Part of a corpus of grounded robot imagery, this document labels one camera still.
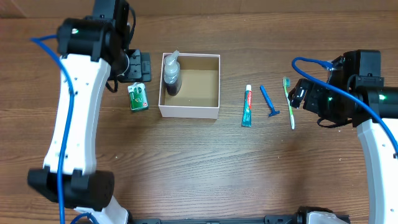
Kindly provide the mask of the green Dettol soap packet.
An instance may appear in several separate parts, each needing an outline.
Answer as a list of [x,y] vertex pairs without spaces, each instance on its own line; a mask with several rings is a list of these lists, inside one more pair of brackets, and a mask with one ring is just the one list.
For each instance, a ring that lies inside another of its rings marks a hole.
[[135,82],[128,86],[127,91],[132,111],[142,111],[149,108],[145,84]]

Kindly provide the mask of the blue disposable razor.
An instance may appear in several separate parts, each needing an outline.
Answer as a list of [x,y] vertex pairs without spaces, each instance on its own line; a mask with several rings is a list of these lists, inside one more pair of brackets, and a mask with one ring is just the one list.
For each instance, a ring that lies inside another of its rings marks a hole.
[[272,103],[272,101],[271,101],[271,98],[270,98],[269,95],[267,94],[266,89],[264,88],[263,85],[260,86],[260,90],[261,90],[261,93],[262,93],[262,95],[263,95],[263,97],[264,97],[266,103],[268,104],[268,107],[269,107],[270,110],[271,110],[271,112],[269,113],[268,117],[272,117],[272,116],[275,116],[275,115],[279,114],[280,111],[276,111],[276,110],[275,110],[274,105],[273,105],[273,103]]

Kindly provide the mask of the clear spray bottle dark liquid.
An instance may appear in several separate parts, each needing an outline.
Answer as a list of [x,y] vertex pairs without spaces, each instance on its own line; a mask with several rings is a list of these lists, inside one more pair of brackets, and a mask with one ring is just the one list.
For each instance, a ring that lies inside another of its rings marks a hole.
[[180,78],[180,64],[177,60],[179,54],[180,52],[175,50],[172,54],[164,58],[164,82],[170,96],[177,95],[182,84]]

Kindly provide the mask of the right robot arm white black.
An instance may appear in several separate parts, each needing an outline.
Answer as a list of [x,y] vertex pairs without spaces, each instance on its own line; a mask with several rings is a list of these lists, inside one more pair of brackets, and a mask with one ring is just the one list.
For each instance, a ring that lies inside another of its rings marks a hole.
[[332,61],[296,57],[302,78],[288,94],[293,108],[331,128],[351,124],[363,148],[369,222],[397,223],[397,88],[384,84],[381,52],[354,50]]

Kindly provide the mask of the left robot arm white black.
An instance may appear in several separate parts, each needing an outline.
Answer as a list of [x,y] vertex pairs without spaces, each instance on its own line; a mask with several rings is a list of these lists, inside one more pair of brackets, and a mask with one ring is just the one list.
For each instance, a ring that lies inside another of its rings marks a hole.
[[95,144],[104,91],[151,81],[150,55],[129,46],[135,16],[125,0],[96,0],[89,16],[64,20],[53,35],[56,50],[45,37],[34,39],[60,69],[60,96],[43,166],[31,169],[27,182],[58,204],[61,223],[68,208],[92,223],[133,221],[114,196],[114,174],[96,168]]

